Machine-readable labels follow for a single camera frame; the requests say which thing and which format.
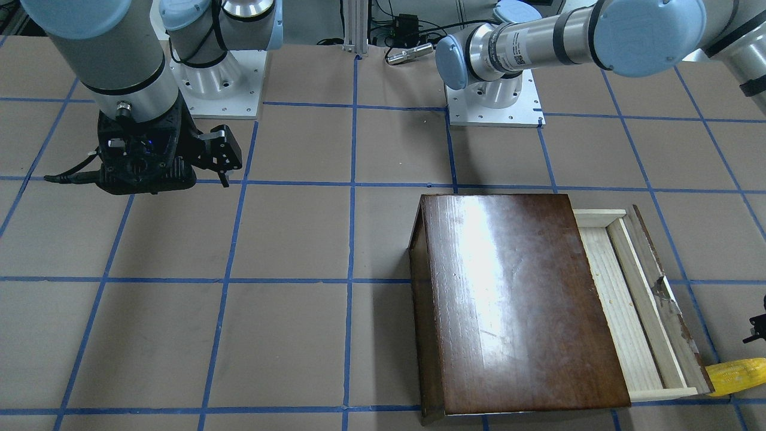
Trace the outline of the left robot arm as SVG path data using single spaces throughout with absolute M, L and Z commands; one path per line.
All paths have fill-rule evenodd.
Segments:
M 764 2 L 591 1 L 437 45 L 456 89 L 533 71 L 543 130 L 482 131 L 456 148 L 463 192 L 566 193 L 638 204 L 708 356 L 743 346 L 764 296 Z

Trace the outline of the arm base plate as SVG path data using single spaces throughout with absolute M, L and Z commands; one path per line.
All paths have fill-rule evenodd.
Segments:
M 546 120 L 533 72 L 493 82 L 468 85 L 462 90 L 444 87 L 449 122 L 454 126 L 542 128 Z
M 266 51 L 230 51 L 210 68 L 169 66 L 194 119 L 256 120 L 267 62 Z

